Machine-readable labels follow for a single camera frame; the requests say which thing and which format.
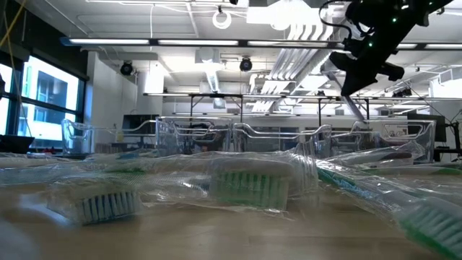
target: table surface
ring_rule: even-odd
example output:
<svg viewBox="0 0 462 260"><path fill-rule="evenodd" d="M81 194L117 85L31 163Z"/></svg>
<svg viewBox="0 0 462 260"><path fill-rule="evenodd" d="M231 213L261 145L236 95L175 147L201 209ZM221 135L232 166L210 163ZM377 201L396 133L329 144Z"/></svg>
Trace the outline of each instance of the table surface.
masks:
<svg viewBox="0 0 462 260"><path fill-rule="evenodd" d="M84 227L24 196L0 193L0 259L440 259L333 191L316 207L290 204L287 218L156 206Z"/></svg>

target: white bristles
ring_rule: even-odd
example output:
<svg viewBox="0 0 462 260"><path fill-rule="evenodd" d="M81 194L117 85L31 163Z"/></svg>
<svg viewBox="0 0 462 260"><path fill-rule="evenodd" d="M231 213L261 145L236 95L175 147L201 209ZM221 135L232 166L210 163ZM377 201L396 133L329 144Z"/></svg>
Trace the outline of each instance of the white bristles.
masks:
<svg viewBox="0 0 462 260"><path fill-rule="evenodd" d="M137 194L125 191L83 199L76 205L77 215L81 216L83 224L111 220L135 213L138 209L137 199Z"/></svg>

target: white wall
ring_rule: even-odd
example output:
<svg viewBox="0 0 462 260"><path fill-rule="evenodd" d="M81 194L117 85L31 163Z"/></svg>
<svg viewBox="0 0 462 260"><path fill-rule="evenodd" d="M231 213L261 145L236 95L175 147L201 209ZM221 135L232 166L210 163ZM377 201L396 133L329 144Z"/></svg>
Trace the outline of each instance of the white wall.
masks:
<svg viewBox="0 0 462 260"><path fill-rule="evenodd" d="M95 52L89 53L87 74L86 124L105 128L115 124L121 129L123 115L162 113L161 97L143 96L145 74L136 85L103 63Z"/></svg>

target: security camera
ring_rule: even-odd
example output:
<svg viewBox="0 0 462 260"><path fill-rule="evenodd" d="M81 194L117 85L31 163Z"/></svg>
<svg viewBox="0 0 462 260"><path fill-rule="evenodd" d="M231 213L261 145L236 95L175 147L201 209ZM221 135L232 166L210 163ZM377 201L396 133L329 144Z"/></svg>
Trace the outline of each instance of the security camera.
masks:
<svg viewBox="0 0 462 260"><path fill-rule="evenodd" d="M131 65L131 61L124 61L121 67L121 73L124 76L131 76L135 73L133 66Z"/></svg>
<svg viewBox="0 0 462 260"><path fill-rule="evenodd" d="M250 58L244 57L240 62L239 69L242 72L249 72L252 69L252 61L250 61Z"/></svg>

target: wire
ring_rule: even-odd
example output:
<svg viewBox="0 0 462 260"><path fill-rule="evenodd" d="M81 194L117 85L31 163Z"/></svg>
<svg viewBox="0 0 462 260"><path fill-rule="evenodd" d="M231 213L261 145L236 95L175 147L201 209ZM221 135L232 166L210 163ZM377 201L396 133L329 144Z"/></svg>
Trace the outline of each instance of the wire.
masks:
<svg viewBox="0 0 462 260"><path fill-rule="evenodd" d="M327 7L329 4L332 4L332 3L335 3L335 2L349 2L349 1L352 1L352 0L329 0L327 2L325 2L323 5L321 5L321 7L319 8L319 19L321 20L321 22L325 25L328 25L328 26L333 26L333 27L340 27L340 28L344 28L345 30L348 30L348 40L351 40L352 37L353 37L353 32L352 32L352 29L346 25L340 25L340 24L334 24L334 23L330 23L330 22L327 22L325 21L322 16L321 16L321 12L325 9L325 7Z"/></svg>
<svg viewBox="0 0 462 260"><path fill-rule="evenodd" d="M13 19L12 23L9 25L9 27L6 28L6 33L5 33L4 37L1 39L1 41L0 41L0 47L3 46L3 44L5 43L6 38L9 37L10 32L12 31L14 25L15 25L16 22L17 22L17 19L18 19L19 16L21 15L21 11L24 9L24 5L26 4L26 1L27 1L27 0L24 0L24 1L22 2L21 7L20 7L19 10L17 11L16 16L14 16L14 19Z"/></svg>
<svg viewBox="0 0 462 260"><path fill-rule="evenodd" d="M3 13L3 17L4 17L5 28L7 29L8 28L8 21L6 20L6 13L5 12ZM27 130L29 131L29 136L33 137L32 132L31 132L30 127L29 127L29 123L27 122L27 116L26 116L26 112L25 112L25 109L24 109L24 104L22 103L22 93L20 92L21 89L19 88L19 81L17 80L17 75L16 75L16 72L14 71L16 67L14 66L12 43L9 40L9 35L8 34L6 34L6 41L8 43L9 58L10 58L10 61L12 63L12 68L13 68L13 77L14 77L13 80L14 80L14 85L16 86L17 99L18 99L19 105L21 105L22 116L24 117Z"/></svg>

